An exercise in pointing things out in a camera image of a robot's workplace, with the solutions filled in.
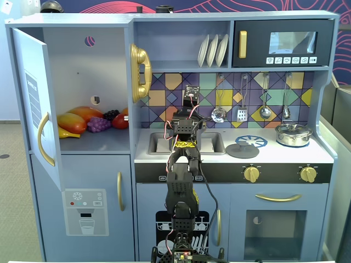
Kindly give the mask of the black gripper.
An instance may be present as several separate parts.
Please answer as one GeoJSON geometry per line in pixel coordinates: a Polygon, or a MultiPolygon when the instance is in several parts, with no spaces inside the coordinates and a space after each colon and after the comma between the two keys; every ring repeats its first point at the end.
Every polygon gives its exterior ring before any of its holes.
{"type": "Polygon", "coordinates": [[[194,95],[194,96],[184,95],[183,96],[182,110],[185,112],[190,112],[198,104],[199,104],[199,96],[198,95],[194,95]]]}

